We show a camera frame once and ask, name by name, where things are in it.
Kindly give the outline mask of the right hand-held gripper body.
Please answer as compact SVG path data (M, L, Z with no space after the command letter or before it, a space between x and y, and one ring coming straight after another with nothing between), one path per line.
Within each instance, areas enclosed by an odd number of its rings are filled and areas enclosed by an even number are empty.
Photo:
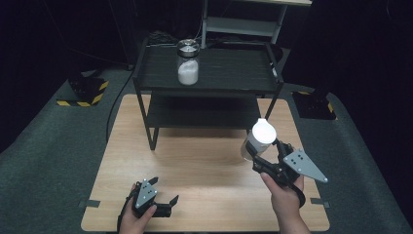
M303 149L280 149L278 159L278 163L270 163L260 156L254 156L252 169L269 175L279 186L291 187L299 176L328 182L328 178Z

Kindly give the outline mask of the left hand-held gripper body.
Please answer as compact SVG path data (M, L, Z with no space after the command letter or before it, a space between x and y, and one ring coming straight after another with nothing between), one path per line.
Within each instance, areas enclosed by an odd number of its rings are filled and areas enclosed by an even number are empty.
M132 210L137 217L142 217L144 213L153 205L157 206L153 217L170 217L171 206L169 203L160 204L155 201L158 191L154 185L148 183L149 179L144 179L136 184L135 190L132 192Z

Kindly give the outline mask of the clear jar with white lid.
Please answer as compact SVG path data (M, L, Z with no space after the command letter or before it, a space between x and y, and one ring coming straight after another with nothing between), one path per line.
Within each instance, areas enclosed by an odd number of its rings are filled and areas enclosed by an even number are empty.
M245 145L249 141L261 154L276 140L277 132L275 128L265 119L259 118L247 134L242 146L241 155L245 159Z

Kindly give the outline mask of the black two-tier shelf rack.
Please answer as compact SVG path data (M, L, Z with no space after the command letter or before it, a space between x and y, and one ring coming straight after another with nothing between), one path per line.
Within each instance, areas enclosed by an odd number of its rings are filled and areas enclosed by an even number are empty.
M269 118L283 86L267 43L257 51L205 49L198 81L177 78L174 47L141 46L132 80L149 147L161 128L250 130Z

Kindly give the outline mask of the glass jar with silver lid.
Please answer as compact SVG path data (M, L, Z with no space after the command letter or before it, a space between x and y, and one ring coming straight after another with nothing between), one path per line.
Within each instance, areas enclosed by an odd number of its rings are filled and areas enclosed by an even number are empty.
M185 86L198 82L200 45L194 39L184 39L177 43L177 77Z

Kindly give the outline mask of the person's left hand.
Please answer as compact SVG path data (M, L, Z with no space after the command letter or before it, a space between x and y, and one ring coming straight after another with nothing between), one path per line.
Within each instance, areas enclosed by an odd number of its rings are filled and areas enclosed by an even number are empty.
M129 199L123 209L119 234L144 234L145 228L151 217L157 210L157 206L151 206L142 217L136 217L132 210L132 199Z

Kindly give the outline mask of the person's right hand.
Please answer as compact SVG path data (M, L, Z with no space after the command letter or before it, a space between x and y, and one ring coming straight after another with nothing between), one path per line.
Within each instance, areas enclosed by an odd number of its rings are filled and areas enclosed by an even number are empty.
M268 174L261 173L260 176L271 192L272 207L280 227L302 222L298 195L289 187L279 187Z

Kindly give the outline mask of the yellow-black striped stand base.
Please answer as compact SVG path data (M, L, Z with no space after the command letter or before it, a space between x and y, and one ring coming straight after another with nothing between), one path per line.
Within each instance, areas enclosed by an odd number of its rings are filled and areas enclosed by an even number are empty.
M79 107L97 105L108 84L109 82L102 78L68 79L58 91L56 104Z
M301 118L335 120L331 102L326 97L315 97L308 92L293 92L292 97Z

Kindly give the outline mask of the grey metal stand frame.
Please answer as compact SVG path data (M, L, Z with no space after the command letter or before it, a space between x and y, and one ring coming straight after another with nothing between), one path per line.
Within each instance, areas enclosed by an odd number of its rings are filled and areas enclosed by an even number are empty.
M281 6L276 21L260 21L248 19L228 19L223 17L210 17L207 13L208 0L203 0L203 21L201 47L207 46L207 34L209 32L242 34L252 36L266 36L271 38L271 43L276 44L284 16L288 6L310 7L312 0L237 0L247 2L260 2L277 4Z

